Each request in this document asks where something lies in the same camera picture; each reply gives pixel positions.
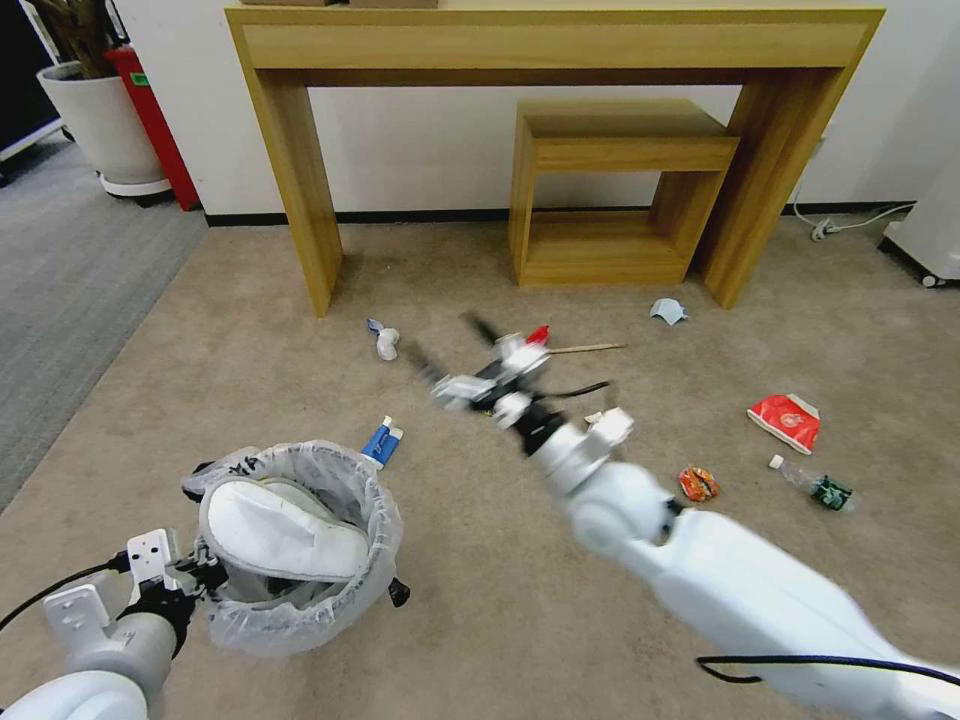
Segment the wooden console table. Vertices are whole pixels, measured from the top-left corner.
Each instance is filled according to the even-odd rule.
[[[742,85],[729,124],[740,144],[695,260],[729,308],[883,9],[830,0],[446,0],[439,10],[226,14],[322,316],[342,250],[307,87]]]

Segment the white wall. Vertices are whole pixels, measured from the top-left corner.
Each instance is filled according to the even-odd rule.
[[[223,3],[116,0],[206,211],[282,212]],[[943,144],[960,137],[960,2],[886,4],[802,202],[915,199]],[[338,88],[311,98],[334,206],[352,211],[506,207],[518,98],[665,94],[690,96],[726,122],[736,89]],[[539,195],[631,204],[651,189],[648,178],[574,178]]]

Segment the red snack wrapper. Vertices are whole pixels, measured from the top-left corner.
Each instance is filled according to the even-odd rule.
[[[796,395],[765,397],[747,410],[747,416],[797,452],[813,453],[813,444],[820,432],[820,413]]]
[[[693,502],[706,502],[720,494],[720,486],[713,479],[713,473],[696,465],[688,465],[678,479],[683,494]]]

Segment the power cord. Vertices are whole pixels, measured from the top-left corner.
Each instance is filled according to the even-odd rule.
[[[0,620],[0,631],[3,631],[3,629],[7,625],[9,625],[11,622],[13,622],[17,618],[17,616],[20,615],[20,613],[22,613],[24,610],[26,610],[28,607],[33,605],[38,600],[42,600],[47,595],[49,595],[50,593],[56,590],[59,590],[67,583],[71,583],[74,580],[79,580],[81,578],[86,577],[87,575],[93,575],[93,573],[100,572],[101,570],[116,570],[119,573],[125,573],[128,570],[130,570],[130,559],[127,557],[126,550],[122,552],[118,552],[116,555],[114,555],[112,558],[110,558],[106,562],[102,562],[99,565],[94,565],[93,567],[89,567],[86,570],[81,570],[80,572],[75,572],[73,573],[73,575],[68,575],[62,580],[57,580],[57,582],[55,582],[50,587],[46,587],[40,592],[38,592],[36,595],[33,595],[27,598],[22,603],[17,605],[17,607],[15,607],[13,610],[11,610],[9,613],[7,613],[7,615],[4,616],[3,620]]]
[[[916,203],[907,203],[904,205],[898,205],[896,207],[890,208],[889,210],[884,210],[879,215],[875,215],[869,220],[865,220],[862,223],[855,223],[854,225],[837,225],[831,218],[825,218],[820,222],[814,222],[808,217],[805,217],[801,212],[799,205],[800,199],[800,190],[803,189],[803,180],[797,183],[797,189],[793,196],[793,214],[807,225],[813,228],[810,232],[810,239],[814,242],[821,242],[824,240],[827,235],[833,235],[834,233],[842,232],[843,230],[854,230],[856,228],[866,227],[867,225],[872,225],[877,220],[882,220],[888,215],[893,215],[894,213],[901,212],[903,210],[909,210],[913,208]]]
[[[839,657],[836,655],[716,655],[713,657],[697,658],[697,665],[708,675],[718,680],[736,685],[750,685],[763,682],[763,678],[756,675],[728,675],[710,667],[710,665],[726,665],[742,663],[744,665],[845,665],[847,667],[871,668],[874,670],[890,670],[893,672],[913,673],[924,675],[934,680],[940,680],[951,685],[960,686],[960,678],[949,673],[908,663],[891,662],[888,660],[872,660],[870,658]]]
[[[603,382],[594,383],[593,385],[587,385],[586,387],[577,388],[576,390],[570,390],[569,392],[564,393],[537,392],[533,393],[532,397],[534,400],[544,400],[546,398],[554,398],[559,400],[580,397],[581,395],[589,395],[597,390],[603,390],[604,388],[608,387],[613,387],[613,382],[610,380],[604,380]]]

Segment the potted plant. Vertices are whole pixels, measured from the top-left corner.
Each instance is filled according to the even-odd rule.
[[[112,195],[169,189],[123,81],[104,53],[119,44],[106,0],[32,0],[61,52],[76,60],[37,73],[84,157]]]

